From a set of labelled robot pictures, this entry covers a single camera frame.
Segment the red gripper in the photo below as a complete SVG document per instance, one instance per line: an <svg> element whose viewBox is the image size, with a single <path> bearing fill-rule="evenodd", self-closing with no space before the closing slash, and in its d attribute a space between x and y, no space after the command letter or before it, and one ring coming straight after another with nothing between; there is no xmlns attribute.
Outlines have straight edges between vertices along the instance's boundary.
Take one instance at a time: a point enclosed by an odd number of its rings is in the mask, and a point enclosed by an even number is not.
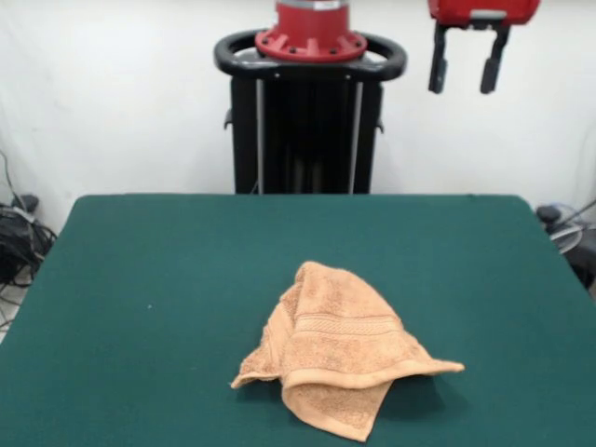
<svg viewBox="0 0 596 447"><path fill-rule="evenodd" d="M495 29L496 37L490 57L486 60L481 93L490 94L496 88L504 49L510 27L526 24L536 13L539 0L428 0L430 16L436 21L434 49L428 90L441 94L447 71L446 34L450 27L467 28L470 25L504 25Z"/></svg>

